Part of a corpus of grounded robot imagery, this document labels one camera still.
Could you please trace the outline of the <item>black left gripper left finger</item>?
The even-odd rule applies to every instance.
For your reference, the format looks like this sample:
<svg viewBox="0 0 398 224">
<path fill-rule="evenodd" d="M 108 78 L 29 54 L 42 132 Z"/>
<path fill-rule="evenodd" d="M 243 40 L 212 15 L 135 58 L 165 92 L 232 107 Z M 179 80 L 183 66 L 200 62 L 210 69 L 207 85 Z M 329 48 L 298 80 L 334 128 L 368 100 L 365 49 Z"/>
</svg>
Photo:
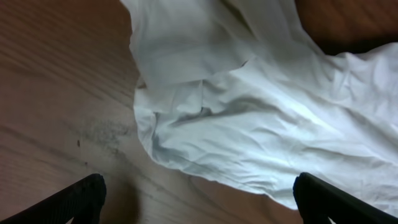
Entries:
<svg viewBox="0 0 398 224">
<path fill-rule="evenodd" d="M 43 201 L 1 221 L 1 224 L 98 224 L 105 203 L 106 184 L 91 174 Z"/>
</svg>

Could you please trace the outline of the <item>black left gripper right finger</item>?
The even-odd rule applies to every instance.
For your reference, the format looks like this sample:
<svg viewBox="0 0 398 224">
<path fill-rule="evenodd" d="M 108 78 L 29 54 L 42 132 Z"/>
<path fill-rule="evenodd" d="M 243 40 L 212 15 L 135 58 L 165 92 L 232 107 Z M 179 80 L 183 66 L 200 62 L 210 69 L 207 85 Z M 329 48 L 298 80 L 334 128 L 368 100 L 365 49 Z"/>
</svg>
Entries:
<svg viewBox="0 0 398 224">
<path fill-rule="evenodd" d="M 304 224 L 397 224 L 396 217 L 307 172 L 296 177 L 293 194 Z"/>
</svg>

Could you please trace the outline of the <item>white t-shirt black print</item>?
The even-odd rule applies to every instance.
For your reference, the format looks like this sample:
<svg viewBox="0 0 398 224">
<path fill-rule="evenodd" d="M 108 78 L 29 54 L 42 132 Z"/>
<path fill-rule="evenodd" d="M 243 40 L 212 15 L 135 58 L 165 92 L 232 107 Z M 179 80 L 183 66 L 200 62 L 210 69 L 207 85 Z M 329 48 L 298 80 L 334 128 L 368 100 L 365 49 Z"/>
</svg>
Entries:
<svg viewBox="0 0 398 224">
<path fill-rule="evenodd" d="M 296 209 L 309 172 L 397 215 L 397 44 L 324 54 L 293 1 L 128 0 L 158 164 Z"/>
</svg>

